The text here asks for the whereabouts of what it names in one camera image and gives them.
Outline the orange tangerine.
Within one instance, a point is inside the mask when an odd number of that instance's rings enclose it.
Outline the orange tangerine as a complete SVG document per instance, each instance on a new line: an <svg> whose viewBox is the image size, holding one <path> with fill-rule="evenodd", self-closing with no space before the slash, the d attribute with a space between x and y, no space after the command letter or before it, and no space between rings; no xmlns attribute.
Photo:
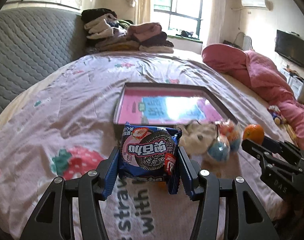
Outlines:
<svg viewBox="0 0 304 240"><path fill-rule="evenodd" d="M249 139L259 145L264 141L264 129L261 125L250 124L248 125L243 132L243 140Z"/></svg>

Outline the blue white toy egg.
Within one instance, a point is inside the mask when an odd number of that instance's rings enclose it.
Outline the blue white toy egg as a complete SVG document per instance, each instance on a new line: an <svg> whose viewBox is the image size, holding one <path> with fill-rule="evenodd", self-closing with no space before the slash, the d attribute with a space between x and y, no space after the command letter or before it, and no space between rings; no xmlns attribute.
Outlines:
<svg viewBox="0 0 304 240"><path fill-rule="evenodd" d="M208 148L208 154L217 162L228 161L230 155L230 144L227 137L220 134Z"/></svg>

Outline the white drawstring cloth pouch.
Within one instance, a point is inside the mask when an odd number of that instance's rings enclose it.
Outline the white drawstring cloth pouch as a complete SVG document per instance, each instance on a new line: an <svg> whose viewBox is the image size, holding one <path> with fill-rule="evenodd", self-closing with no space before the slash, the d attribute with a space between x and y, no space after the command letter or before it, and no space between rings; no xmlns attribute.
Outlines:
<svg viewBox="0 0 304 240"><path fill-rule="evenodd" d="M183 147L189 157L204 155L216 140L218 130L214 123L200 123L191 120L188 124L179 124L177 129L182 131L179 146Z"/></svg>

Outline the blue Oreo cookie packet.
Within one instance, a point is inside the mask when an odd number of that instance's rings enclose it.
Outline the blue Oreo cookie packet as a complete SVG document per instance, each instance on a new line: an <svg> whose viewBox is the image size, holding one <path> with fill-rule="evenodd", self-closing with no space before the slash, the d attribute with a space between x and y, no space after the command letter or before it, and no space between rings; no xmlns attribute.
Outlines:
<svg viewBox="0 0 304 240"><path fill-rule="evenodd" d="M181 129L124 125L119 152L119 177L145 182L165 182L169 194L177 194L176 174Z"/></svg>

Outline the small colourful toy figure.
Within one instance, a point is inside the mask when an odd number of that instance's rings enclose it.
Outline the small colourful toy figure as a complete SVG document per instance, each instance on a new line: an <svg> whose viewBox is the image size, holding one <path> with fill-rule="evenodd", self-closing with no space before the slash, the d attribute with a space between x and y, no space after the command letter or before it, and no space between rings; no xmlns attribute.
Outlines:
<svg viewBox="0 0 304 240"><path fill-rule="evenodd" d="M280 111L279 107L277 107L276 105L268 106L267 111L271 114L271 116L274 120L274 123L277 126L285 125L287 123L287 120L281 114L281 111Z"/></svg>

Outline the white cabinet under television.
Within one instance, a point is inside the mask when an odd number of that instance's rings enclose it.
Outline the white cabinet under television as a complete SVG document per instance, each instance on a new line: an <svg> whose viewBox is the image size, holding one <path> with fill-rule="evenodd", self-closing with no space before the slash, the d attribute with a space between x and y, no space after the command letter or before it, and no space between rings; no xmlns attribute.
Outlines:
<svg viewBox="0 0 304 240"><path fill-rule="evenodd" d="M284 68L280 69L280 72L286 77L287 83L291 87L296 100L301 100L304 94L304 81L302 78L290 73Z"/></svg>

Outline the pink quilted blanket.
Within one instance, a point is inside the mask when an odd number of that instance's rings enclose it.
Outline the pink quilted blanket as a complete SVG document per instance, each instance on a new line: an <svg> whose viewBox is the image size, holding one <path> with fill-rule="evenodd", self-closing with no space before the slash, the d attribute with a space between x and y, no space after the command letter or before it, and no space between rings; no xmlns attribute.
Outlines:
<svg viewBox="0 0 304 240"><path fill-rule="evenodd" d="M226 44L211 44L202 50L202 61L215 71L232 76L269 105L275 105L292 126L298 146L304 150L304 105L299 103L273 61L255 51Z"/></svg>

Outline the pink strawberry print bedsheet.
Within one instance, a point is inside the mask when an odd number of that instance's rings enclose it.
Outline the pink strawberry print bedsheet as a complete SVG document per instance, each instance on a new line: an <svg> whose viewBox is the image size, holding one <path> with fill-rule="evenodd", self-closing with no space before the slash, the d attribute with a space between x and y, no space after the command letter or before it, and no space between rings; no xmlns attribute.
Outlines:
<svg viewBox="0 0 304 240"><path fill-rule="evenodd" d="M145 53L89 55L60 68L25 95L24 107L0 128L0 228L19 239L50 182L62 174L77 178L107 158L118 140L113 113L126 82L206 87L244 129L260 124L266 135L288 140L267 112L267 103L245 85L202 63L200 56ZM288 211L286 203L260 181L258 161L239 149L218 171L222 178L243 176L271 220ZM117 180L100 202L110 239L189 239L197 202L183 186L171 196L165 183Z"/></svg>

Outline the grey quilted headboard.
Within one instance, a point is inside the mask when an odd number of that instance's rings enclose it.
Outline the grey quilted headboard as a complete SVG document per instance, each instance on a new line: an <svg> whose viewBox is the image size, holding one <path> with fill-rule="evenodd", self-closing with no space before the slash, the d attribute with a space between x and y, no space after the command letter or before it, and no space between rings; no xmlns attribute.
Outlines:
<svg viewBox="0 0 304 240"><path fill-rule="evenodd" d="M85 54L75 12L42 7L0 11L0 114L19 94Z"/></svg>

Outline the pile of folded clothes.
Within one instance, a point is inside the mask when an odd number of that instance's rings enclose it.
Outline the pile of folded clothes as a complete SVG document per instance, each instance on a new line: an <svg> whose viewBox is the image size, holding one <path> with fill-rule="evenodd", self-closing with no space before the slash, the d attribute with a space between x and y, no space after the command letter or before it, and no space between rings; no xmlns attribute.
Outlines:
<svg viewBox="0 0 304 240"><path fill-rule="evenodd" d="M173 53L174 45L160 23L139 25L130 20L119 20L106 8L88 9L81 13L86 31L86 46L90 53L106 51L142 51Z"/></svg>

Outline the beige curtain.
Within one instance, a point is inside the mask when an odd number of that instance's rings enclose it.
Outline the beige curtain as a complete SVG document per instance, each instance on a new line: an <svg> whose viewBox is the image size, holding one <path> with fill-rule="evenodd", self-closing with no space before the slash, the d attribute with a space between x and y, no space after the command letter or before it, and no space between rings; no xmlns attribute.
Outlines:
<svg viewBox="0 0 304 240"><path fill-rule="evenodd" d="M127 0L128 6L135 9L134 22L142 24L150 22L152 3L151 0Z"/></svg>

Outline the black wall television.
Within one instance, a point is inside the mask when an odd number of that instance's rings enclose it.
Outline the black wall television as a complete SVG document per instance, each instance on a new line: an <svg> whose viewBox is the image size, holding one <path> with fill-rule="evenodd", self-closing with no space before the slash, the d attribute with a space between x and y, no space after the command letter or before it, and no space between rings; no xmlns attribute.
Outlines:
<svg viewBox="0 0 304 240"><path fill-rule="evenodd" d="M275 52L304 68L304 40L284 31L276 31Z"/></svg>

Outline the white wall air conditioner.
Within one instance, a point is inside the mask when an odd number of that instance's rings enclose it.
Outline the white wall air conditioner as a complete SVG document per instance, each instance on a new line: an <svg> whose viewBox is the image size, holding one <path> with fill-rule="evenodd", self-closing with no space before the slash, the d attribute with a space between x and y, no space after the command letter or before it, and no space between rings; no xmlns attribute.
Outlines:
<svg viewBox="0 0 304 240"><path fill-rule="evenodd" d="M270 10L268 0L241 0L241 4L244 8L258 8Z"/></svg>

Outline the window with dark frame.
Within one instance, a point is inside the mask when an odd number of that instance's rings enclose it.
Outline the window with dark frame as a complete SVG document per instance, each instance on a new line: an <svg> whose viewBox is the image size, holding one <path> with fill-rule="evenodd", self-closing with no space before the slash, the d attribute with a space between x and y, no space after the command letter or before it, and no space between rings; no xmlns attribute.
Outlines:
<svg viewBox="0 0 304 240"><path fill-rule="evenodd" d="M151 0L151 20L174 36L182 31L199 38L203 0Z"/></svg>

